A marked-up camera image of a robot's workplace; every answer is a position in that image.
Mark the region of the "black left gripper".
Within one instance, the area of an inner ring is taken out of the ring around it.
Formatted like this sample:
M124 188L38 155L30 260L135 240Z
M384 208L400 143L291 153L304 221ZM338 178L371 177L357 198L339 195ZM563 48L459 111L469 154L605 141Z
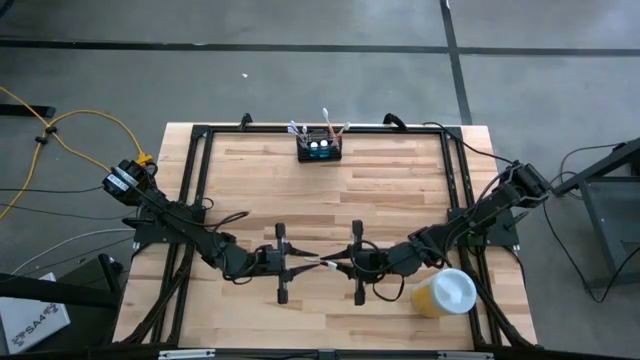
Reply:
M265 247L262 251L261 259L264 261L266 272L274 273L278 277L277 288L277 302L279 304L288 303L288 289L287 289L287 268L286 268L286 255L299 256L299 257L318 257L318 254L296 248L295 246L288 244L286 240L286 227L284 223L275 224L276 235L276 248L271 245ZM290 277L296 277L308 270L314 269L319 266L319 263L313 263L310 265L303 265L288 270Z

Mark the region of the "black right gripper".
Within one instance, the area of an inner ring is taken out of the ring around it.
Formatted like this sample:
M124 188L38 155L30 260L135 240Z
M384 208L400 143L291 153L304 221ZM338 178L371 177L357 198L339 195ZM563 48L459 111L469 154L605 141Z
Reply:
M355 280L354 303L362 306L366 301L365 285L370 284L374 294L381 300L384 297L375 289L375 285L381 282L386 276L384 266L384 256L380 248L363 239L364 225L361 220L352 221L353 244L340 252L321 257L321 260L341 260L350 259L352 266L330 262L329 269L353 277Z

